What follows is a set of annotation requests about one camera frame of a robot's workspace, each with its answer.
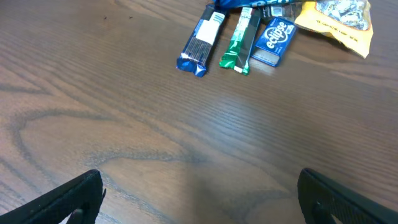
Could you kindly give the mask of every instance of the snack bag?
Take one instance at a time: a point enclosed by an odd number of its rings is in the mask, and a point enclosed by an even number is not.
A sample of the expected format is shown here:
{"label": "snack bag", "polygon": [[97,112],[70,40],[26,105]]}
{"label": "snack bag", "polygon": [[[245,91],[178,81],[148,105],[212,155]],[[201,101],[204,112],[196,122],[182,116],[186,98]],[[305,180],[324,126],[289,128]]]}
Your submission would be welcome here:
{"label": "snack bag", "polygon": [[370,8],[367,0],[305,2],[295,23],[335,38],[366,58],[373,36]]}

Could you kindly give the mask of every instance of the blue packaging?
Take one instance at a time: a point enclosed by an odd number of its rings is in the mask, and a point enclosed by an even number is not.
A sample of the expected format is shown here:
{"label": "blue packaging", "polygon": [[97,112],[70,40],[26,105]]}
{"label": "blue packaging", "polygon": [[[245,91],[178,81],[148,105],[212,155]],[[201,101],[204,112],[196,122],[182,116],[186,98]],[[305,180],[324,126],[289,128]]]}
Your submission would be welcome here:
{"label": "blue packaging", "polygon": [[296,30],[293,22],[273,18],[257,40],[251,57],[273,67],[278,66]]}
{"label": "blue packaging", "polygon": [[231,9],[234,7],[259,7],[271,4],[304,2],[307,0],[213,0],[213,1],[223,9]]}
{"label": "blue packaging", "polygon": [[208,4],[187,44],[177,58],[177,68],[202,77],[227,10]]}

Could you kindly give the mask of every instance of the wooden tabletop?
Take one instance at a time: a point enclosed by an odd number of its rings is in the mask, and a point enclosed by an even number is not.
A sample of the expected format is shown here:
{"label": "wooden tabletop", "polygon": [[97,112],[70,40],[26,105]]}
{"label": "wooden tabletop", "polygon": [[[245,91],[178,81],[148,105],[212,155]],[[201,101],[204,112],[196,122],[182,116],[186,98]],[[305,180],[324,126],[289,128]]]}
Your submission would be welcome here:
{"label": "wooden tabletop", "polygon": [[0,214],[98,169],[98,223],[304,223],[304,167],[398,211],[398,2],[371,1],[367,59],[301,30],[247,77],[218,66],[236,11],[197,78],[206,3],[0,1]]}

